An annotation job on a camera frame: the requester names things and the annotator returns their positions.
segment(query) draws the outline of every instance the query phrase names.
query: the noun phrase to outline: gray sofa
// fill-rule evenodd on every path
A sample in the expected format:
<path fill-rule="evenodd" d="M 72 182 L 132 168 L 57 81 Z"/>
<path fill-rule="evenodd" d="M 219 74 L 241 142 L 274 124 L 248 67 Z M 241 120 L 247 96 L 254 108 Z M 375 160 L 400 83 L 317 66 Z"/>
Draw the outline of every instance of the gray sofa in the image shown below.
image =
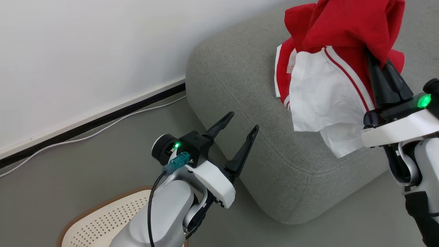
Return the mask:
<path fill-rule="evenodd" d="M 290 112 L 275 98 L 275 51 L 289 37 L 284 11 L 303 3 L 283 3 L 203 41 L 186 73 L 188 101 L 204 126 L 235 112 L 217 137 L 228 159 L 251 128 L 260 126 L 241 179 L 262 210 L 285 224 L 317 217 L 387 170 L 380 148 L 363 148 L 337 159 L 319 133 L 294 132 Z M 395 45 L 406 55 L 403 77 L 415 93 L 438 76 L 433 4 L 407 3 Z"/>

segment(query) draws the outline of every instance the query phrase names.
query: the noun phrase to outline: white cord on floor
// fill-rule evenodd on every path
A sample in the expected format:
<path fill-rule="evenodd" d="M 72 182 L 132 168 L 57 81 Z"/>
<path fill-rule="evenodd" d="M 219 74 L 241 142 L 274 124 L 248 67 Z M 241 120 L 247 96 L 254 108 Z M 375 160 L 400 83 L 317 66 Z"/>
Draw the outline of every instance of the white cord on floor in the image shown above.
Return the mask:
<path fill-rule="evenodd" d="M 130 113 L 130 114 L 128 114 L 128 115 L 126 115 L 126 116 L 120 118 L 120 119 L 117 120 L 116 122 L 114 122 L 114 123 L 108 125 L 107 127 L 101 129 L 100 131 L 94 133 L 93 135 L 90 135 L 90 136 L 87 136 L 87 137 L 84 137 L 84 138 L 81 138 L 81 139 L 78 139 L 78 140 L 73 140 L 73 141 L 66 141 L 66 142 L 56 143 L 56 144 L 53 144 L 53 145 L 47 146 L 47 147 L 45 147 L 45 148 L 43 148 L 43 149 L 40 149 L 40 150 L 38 150 L 36 153 L 32 154 L 32 155 L 31 155 L 29 158 L 27 158 L 25 161 L 23 161 L 21 164 L 17 165 L 16 167 L 14 167 L 13 169 L 11 169 L 10 171 L 5 172 L 5 173 L 3 173 L 2 175 L 0 175 L 0 178 L 1 178 L 1 177 L 4 177 L 4 176 L 6 176 L 6 175 L 8 175 L 9 173 L 11 173 L 11 172 L 13 172 L 13 171 L 15 171 L 15 170 L 17 170 L 20 166 L 24 165 L 24 164 L 25 164 L 26 162 L 28 162 L 31 158 L 33 158 L 35 155 L 41 153 L 42 151 L 48 150 L 48 149 L 53 148 L 53 147 L 56 147 L 56 146 L 64 145 L 64 144 L 69 144 L 69 143 L 74 143 L 74 142 L 80 142 L 80 141 L 87 140 L 87 139 L 89 139 L 89 138 L 92 138 L 92 137 L 94 137 L 94 136 L 97 136 L 98 134 L 102 133 L 103 131 L 107 130 L 108 128 L 112 127 L 113 125 L 117 124 L 118 122 L 120 122 L 120 121 L 122 121 L 122 120 L 124 120 L 124 119 L 126 119 L 126 118 L 128 118 L 128 117 L 130 117 L 130 116 L 133 116 L 133 115 L 136 115 L 136 114 L 139 114 L 139 113 L 143 113 L 143 112 L 147 112 L 147 111 L 150 111 L 150 110 L 154 110 L 154 109 L 162 108 L 162 107 L 165 107 L 165 106 L 168 106 L 168 105 L 172 105 L 173 103 L 175 103 L 175 102 L 177 102 L 177 101 L 180 101 L 180 100 L 182 100 L 182 99 L 184 99 L 184 98 L 186 98 L 186 96 L 183 96 L 183 97 L 181 97 L 181 98 L 179 98 L 179 99 L 177 99 L 177 100 L 175 100 L 175 101 L 172 101 L 171 103 L 165 104 L 165 105 L 160 105 L 160 106 L 156 106 L 156 107 L 153 107 L 153 108 L 148 108 L 148 109 L 141 110 L 141 111 L 138 111 L 138 112 Z"/>

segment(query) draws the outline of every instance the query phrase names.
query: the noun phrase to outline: clothing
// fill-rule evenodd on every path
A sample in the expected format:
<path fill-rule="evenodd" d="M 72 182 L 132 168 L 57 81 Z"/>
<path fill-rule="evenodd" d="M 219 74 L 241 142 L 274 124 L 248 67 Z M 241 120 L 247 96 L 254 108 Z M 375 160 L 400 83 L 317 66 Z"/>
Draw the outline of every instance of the clothing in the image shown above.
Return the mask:
<path fill-rule="evenodd" d="M 402 71 L 391 50 L 403 0 L 320 0 L 285 12 L 291 38 L 277 48 L 275 91 L 291 110 L 295 131 L 320 131 L 337 157 L 361 147 L 364 114 L 374 109 L 365 47 Z"/>

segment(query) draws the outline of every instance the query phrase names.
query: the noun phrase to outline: green led indicator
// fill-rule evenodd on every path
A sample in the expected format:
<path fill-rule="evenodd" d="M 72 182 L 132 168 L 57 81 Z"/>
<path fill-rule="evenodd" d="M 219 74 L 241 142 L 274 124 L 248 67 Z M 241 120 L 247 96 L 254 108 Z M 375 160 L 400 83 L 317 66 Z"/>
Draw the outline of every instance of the green led indicator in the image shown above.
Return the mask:
<path fill-rule="evenodd" d="M 417 102 L 417 106 L 418 106 L 418 108 L 426 108 L 428 106 L 428 104 L 430 104 L 431 101 L 432 101 L 432 95 L 426 94 L 426 95 L 419 98 L 419 100 Z"/>

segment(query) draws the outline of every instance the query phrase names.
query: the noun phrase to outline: teal cable plug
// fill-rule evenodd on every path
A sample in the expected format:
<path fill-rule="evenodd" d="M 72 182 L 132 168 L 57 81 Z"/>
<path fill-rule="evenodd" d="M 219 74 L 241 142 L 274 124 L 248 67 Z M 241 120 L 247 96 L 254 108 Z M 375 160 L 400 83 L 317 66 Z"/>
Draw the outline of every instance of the teal cable plug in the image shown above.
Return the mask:
<path fill-rule="evenodd" d="M 162 168 L 162 172 L 166 171 L 165 176 L 168 177 L 174 173 L 178 168 L 184 167 L 184 165 L 189 163 L 191 156 L 188 152 L 182 152 L 177 157 L 172 159 L 167 165 Z"/>

